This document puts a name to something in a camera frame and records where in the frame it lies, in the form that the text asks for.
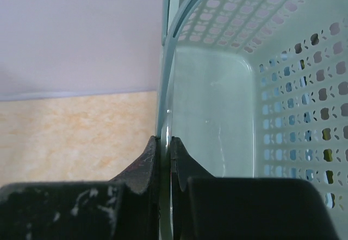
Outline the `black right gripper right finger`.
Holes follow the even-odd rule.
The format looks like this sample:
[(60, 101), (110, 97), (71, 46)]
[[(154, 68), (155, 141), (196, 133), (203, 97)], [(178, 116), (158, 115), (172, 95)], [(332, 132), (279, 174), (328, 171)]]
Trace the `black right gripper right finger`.
[(214, 177), (171, 141), (174, 239), (337, 239), (318, 191), (299, 179)]

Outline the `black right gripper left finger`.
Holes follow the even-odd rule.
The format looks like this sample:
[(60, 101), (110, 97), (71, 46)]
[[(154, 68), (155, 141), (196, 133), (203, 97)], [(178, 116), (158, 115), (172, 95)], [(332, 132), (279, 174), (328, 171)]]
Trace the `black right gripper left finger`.
[(1, 239), (158, 239), (159, 151), (109, 181), (11, 183), (1, 188)]

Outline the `large teal perforated basket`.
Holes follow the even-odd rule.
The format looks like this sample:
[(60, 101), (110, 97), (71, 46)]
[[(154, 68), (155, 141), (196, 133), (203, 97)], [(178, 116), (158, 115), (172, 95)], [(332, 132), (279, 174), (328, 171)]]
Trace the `large teal perforated basket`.
[(162, 46), (163, 155), (304, 179), (347, 239), (347, 0), (163, 0)]

